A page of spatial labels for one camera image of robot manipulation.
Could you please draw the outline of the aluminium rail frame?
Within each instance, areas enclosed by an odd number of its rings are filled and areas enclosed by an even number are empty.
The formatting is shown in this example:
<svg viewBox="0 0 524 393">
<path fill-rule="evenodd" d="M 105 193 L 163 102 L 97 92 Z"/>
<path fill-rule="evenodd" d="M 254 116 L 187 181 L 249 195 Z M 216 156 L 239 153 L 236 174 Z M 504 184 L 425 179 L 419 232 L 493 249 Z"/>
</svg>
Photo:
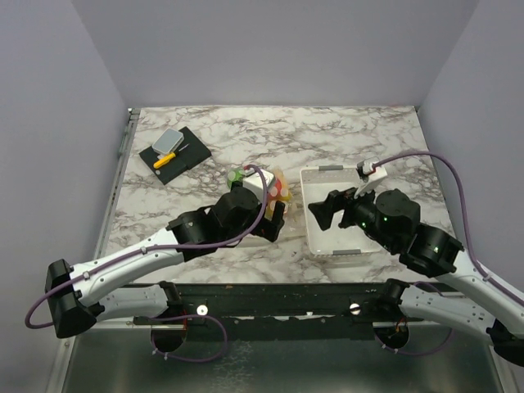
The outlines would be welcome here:
<svg viewBox="0 0 524 393">
<path fill-rule="evenodd" d="M 124 174 L 129 162 L 130 152 L 133 145 L 136 129 L 138 126 L 140 108 L 129 108 L 129 121 L 124 129 L 124 136 L 121 141 L 115 177 L 111 185 L 110 196 L 107 202 L 106 211 L 103 216 L 102 226 L 95 245 L 93 258 L 102 257 L 109 242 L 111 225 L 115 217 L 116 206 L 120 197 Z M 70 364 L 71 355 L 75 347 L 75 337 L 60 340 L 56 357 L 53 361 L 45 392 L 62 392 Z"/>
</svg>

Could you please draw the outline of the grey plastic box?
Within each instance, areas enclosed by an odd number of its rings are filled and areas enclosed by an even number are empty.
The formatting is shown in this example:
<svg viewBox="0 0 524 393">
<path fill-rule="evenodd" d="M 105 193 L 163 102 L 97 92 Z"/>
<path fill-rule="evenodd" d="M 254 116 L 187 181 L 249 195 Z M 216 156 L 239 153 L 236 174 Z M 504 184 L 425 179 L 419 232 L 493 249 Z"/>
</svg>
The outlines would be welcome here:
<svg viewBox="0 0 524 393">
<path fill-rule="evenodd" d="M 157 154 L 166 156 L 175 151 L 183 140 L 184 135 L 182 132 L 175 129 L 166 129 L 151 145 L 151 148 Z"/>
</svg>

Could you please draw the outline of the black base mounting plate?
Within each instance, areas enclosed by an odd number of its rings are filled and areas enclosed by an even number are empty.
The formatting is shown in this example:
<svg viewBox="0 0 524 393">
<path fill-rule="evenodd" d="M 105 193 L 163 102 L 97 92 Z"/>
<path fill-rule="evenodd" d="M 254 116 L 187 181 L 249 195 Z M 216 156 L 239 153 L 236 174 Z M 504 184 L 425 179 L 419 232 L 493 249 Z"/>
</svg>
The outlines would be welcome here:
<svg viewBox="0 0 524 393">
<path fill-rule="evenodd" d="M 158 317 L 135 316 L 138 326 L 179 330 L 199 341 L 373 339 L 373 325 L 402 317 L 408 283 L 173 284 L 169 308 Z"/>
</svg>

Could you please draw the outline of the clear zip top bag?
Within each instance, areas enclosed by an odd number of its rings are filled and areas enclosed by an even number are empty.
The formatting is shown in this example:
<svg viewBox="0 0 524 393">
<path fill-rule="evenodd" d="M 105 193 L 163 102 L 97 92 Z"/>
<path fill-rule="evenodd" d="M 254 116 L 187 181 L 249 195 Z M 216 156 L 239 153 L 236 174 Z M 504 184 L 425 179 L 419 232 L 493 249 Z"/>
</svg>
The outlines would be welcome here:
<svg viewBox="0 0 524 393">
<path fill-rule="evenodd" d="M 282 169 L 274 166 L 269 169 L 261 169 L 267 187 L 267 203 L 265 218 L 271 220 L 276 212 L 277 204 L 283 206 L 284 225 L 279 232 L 278 241 L 284 242 L 305 235 L 304 220 L 302 219 L 295 197 L 291 192 L 291 184 Z M 253 169 L 242 167 L 231 168 L 226 175 L 227 186 L 232 188 L 239 183 L 255 194 L 259 202 L 263 198 L 263 184 L 261 177 Z"/>
</svg>

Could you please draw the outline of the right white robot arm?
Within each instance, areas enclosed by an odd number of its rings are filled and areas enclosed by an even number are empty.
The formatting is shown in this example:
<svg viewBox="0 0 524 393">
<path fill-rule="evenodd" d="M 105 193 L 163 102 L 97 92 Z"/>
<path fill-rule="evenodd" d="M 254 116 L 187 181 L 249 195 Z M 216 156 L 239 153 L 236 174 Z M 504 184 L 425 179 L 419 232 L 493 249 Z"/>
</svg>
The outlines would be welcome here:
<svg viewBox="0 0 524 393">
<path fill-rule="evenodd" d="M 375 302 L 377 313 L 386 320 L 420 318 L 478 336 L 493 346 L 497 355 L 522 366 L 523 308 L 504 294 L 500 285 L 481 276 L 462 243 L 444 230 L 422 223 L 419 204 L 398 189 L 360 197 L 355 193 L 354 188 L 334 190 L 324 201 L 308 205 L 321 230 L 328 230 L 334 214 L 341 212 L 339 228 L 360 228 L 408 269 L 469 299 L 463 303 L 389 279 Z"/>
</svg>

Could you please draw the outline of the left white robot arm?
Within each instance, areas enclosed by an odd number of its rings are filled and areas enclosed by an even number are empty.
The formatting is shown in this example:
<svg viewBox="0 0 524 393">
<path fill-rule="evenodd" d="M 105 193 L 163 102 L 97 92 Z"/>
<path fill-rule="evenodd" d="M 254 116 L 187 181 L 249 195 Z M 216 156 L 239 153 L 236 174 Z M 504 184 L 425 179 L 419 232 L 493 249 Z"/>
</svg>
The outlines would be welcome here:
<svg viewBox="0 0 524 393">
<path fill-rule="evenodd" d="M 136 279 L 156 270 L 235 246 L 246 235 L 270 242 L 284 225 L 284 203 L 265 218 L 250 190 L 235 187 L 210 206 L 182 213 L 165 228 L 113 255 L 81 264 L 60 259 L 47 267 L 44 291 L 56 336 L 77 336 L 107 319 L 137 316 L 175 321 L 181 311 L 166 283 L 140 286 Z"/>
</svg>

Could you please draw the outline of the red strawberry toy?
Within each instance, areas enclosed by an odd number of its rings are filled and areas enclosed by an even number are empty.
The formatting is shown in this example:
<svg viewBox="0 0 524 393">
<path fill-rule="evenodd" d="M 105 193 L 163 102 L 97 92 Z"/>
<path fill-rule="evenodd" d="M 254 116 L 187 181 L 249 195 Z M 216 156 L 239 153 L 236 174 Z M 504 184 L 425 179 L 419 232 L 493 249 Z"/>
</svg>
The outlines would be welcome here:
<svg viewBox="0 0 524 393">
<path fill-rule="evenodd" d="M 273 186 L 269 189 L 269 199 L 286 201 L 289 197 L 289 189 L 285 179 L 282 176 L 275 175 Z"/>
</svg>

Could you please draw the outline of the white plastic basket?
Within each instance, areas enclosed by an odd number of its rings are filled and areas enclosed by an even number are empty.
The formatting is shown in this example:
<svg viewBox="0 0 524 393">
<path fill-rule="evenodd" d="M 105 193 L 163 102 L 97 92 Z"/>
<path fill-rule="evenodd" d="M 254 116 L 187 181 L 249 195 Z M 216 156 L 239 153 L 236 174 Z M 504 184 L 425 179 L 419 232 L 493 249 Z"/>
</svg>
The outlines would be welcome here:
<svg viewBox="0 0 524 393">
<path fill-rule="evenodd" d="M 339 228 L 343 212 L 333 215 L 332 225 L 323 231 L 308 208 L 310 203 L 324 201 L 333 190 L 345 191 L 359 186 L 354 166 L 329 165 L 304 167 L 300 170 L 300 185 L 305 212 L 307 242 L 313 257 L 351 257 L 379 252 L 382 248 L 355 226 Z"/>
</svg>

